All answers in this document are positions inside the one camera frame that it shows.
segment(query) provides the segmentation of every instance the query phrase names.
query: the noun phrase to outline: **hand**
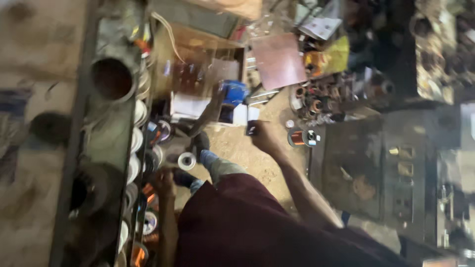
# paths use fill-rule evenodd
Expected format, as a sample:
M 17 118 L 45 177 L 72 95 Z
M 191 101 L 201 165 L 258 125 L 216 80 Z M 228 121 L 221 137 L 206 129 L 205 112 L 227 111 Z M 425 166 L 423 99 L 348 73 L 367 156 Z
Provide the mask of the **hand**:
M 248 123 L 255 127 L 254 135 L 251 136 L 253 145 L 272 157 L 283 152 L 274 136 L 270 122 L 249 121 Z
M 157 191 L 159 199 L 172 198 L 177 194 L 177 188 L 173 181 L 173 173 L 170 169 L 158 170 L 153 187 Z

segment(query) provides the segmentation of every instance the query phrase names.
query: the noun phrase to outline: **foot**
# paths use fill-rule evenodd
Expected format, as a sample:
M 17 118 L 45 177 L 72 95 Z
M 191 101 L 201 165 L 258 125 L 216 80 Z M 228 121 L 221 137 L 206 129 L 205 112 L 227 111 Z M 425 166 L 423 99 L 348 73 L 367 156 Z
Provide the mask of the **foot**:
M 182 169 L 174 169 L 173 170 L 173 180 L 175 181 L 175 184 L 178 186 L 184 186 L 186 188 L 190 188 L 191 184 L 195 181 L 198 180 L 198 178 L 194 177 L 193 175 L 185 172 Z
M 193 138 L 193 145 L 196 147 L 196 158 L 199 163 L 202 150 L 209 150 L 209 138 L 208 135 L 201 131 L 195 138 Z

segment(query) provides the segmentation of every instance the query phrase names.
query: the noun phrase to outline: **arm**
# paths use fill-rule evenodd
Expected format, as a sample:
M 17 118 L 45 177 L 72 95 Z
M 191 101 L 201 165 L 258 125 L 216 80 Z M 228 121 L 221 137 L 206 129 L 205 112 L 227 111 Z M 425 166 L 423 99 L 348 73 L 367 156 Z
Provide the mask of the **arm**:
M 173 266 L 178 242 L 178 225 L 175 219 L 176 187 L 173 174 L 169 170 L 157 173 L 156 183 L 153 185 L 158 193 L 158 242 L 159 266 Z
M 252 143 L 263 152 L 269 154 L 276 162 L 284 175 L 295 207 L 303 221 L 315 228 L 334 226 L 343 228 L 343 223 L 335 214 L 325 198 L 317 191 L 308 179 L 292 165 L 284 149 L 272 135 L 272 129 L 266 122 L 254 121 L 256 135 L 252 136 Z

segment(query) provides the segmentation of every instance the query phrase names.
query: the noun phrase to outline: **blue jeans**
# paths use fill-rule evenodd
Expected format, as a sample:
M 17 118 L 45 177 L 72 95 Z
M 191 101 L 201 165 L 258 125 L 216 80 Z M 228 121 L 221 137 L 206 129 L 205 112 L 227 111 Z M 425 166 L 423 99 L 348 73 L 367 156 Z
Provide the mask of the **blue jeans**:
M 226 174 L 233 174 L 233 173 L 247 173 L 247 171 L 237 165 L 236 163 L 232 163 L 228 160 L 221 159 L 215 153 L 209 150 L 202 150 L 201 154 L 199 155 L 199 160 L 201 164 L 209 171 L 211 176 L 211 181 L 213 181 L 213 185 L 216 186 L 219 181 L 221 180 L 222 175 Z M 191 183 L 190 191 L 193 195 L 200 187 L 205 183 L 203 180 L 195 180 Z

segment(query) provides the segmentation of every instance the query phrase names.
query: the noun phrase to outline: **copper wire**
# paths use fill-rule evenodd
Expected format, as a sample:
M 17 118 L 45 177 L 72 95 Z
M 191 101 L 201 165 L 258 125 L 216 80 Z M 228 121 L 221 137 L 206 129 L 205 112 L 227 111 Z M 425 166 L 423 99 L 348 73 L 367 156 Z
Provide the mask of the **copper wire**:
M 300 145 L 300 144 L 305 144 L 304 143 L 304 138 L 303 138 L 303 132 L 302 131 L 296 131 L 294 132 L 291 136 L 290 139 L 292 139 L 292 142 L 294 144 Z

